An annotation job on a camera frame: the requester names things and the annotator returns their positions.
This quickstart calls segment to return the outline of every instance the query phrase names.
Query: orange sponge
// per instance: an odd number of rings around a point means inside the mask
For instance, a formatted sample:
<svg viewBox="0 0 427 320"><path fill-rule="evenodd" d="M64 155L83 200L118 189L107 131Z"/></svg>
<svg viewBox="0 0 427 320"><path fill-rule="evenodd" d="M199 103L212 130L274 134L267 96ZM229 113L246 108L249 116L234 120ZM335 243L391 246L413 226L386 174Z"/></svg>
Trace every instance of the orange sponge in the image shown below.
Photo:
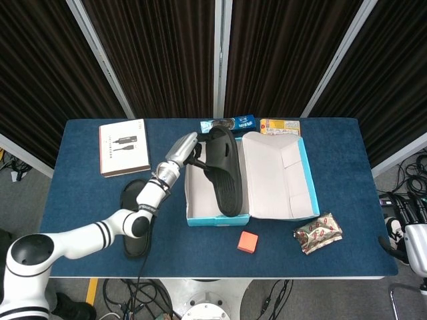
<svg viewBox="0 0 427 320"><path fill-rule="evenodd" d="M242 235L240 235L238 249L248 253L254 253L257 241L257 235L243 231Z"/></svg>

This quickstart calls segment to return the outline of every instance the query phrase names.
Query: floor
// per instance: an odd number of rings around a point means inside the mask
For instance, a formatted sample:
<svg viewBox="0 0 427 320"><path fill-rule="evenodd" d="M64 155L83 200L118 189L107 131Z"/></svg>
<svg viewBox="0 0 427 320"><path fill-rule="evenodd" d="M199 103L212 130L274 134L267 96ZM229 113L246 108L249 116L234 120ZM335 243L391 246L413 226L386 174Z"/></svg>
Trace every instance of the floor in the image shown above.
<svg viewBox="0 0 427 320"><path fill-rule="evenodd" d="M397 167L391 168L376 179L377 188L393 189L396 183ZM50 179L36 170L17 183L11 182L10 170L0 171L0 228L17 236L36 232L39 228ZM297 280L290 299L279 319L392 319L388 299L388 286L393 282L418 286L421 278L409 267L399 265L399 274L375 281L345 280ZM84 301L88 279L53 279L57 291L64 292L72 299ZM270 292L273 281L252 281L246 291L241 308L241 319L257 319L262 301ZM108 312L102 296L103 280L99 280L95 308L100 318ZM118 279L110 281L107 292L110 299L124 302L127 288ZM427 319L422 298L418 293L397 291L396 299L401 319ZM138 319L150 319L142 311ZM262 319L267 319L267 312Z"/></svg>

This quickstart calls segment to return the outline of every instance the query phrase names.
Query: blue table mat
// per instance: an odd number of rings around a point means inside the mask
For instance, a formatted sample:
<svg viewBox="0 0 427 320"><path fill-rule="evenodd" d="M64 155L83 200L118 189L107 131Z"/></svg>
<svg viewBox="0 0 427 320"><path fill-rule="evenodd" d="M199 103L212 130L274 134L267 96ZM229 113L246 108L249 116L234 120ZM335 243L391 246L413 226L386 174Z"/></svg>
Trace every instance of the blue table mat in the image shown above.
<svg viewBox="0 0 427 320"><path fill-rule="evenodd" d="M67 122L52 178L41 232L61 232L108 218L121 190L151 171L104 178L99 172L99 126L125 119ZM200 132L200 119L146 119L151 167L175 141ZM358 122L347 118L300 119L320 212L331 211L344 238L306 256L292 231L307 221L251 218L246 226L188 227L184 175L163 203L153 230L144 277L361 277L397 274L377 242L387 236ZM254 254L237 250L240 233L259 236ZM123 237L78 260L60 258L53 277L137 277L143 259L129 260Z"/></svg>

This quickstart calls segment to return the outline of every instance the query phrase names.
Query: slide sandal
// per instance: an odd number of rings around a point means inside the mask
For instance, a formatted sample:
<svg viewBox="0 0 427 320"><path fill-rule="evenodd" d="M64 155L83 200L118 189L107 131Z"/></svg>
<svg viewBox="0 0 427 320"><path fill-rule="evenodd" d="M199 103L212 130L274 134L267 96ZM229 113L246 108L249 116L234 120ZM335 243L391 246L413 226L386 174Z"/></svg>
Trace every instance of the slide sandal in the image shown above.
<svg viewBox="0 0 427 320"><path fill-rule="evenodd" d="M224 126L212 127L206 141L205 176L212 182L220 211L228 216L240 214L243 203L242 175L238 146L232 132Z"/></svg>
<svg viewBox="0 0 427 320"><path fill-rule="evenodd" d="M141 190L145 187L147 182L143 179L136 179L129 182L123 189L120 195L120 208L132 211L138 211L138 204L136 197ZM155 217L151 219L149 231L141 238L134 239L127 235L123 237L123 244L125 246L125 255L128 258L143 257L149 251L151 245L151 231L153 229Z"/></svg>

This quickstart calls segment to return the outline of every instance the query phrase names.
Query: open shoe box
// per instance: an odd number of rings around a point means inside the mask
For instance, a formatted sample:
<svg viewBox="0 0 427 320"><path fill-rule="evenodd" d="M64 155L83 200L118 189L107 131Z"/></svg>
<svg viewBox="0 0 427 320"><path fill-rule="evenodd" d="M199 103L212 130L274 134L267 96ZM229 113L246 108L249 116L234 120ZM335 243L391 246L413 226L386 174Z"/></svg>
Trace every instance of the open shoe box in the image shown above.
<svg viewBox="0 0 427 320"><path fill-rule="evenodd" d="M187 223L193 226L245 225L249 218L301 220L320 214L304 140L292 134L246 133L237 138L243 205L236 217L223 215L214 186L202 169L185 171ZM204 145L200 156L205 161Z"/></svg>

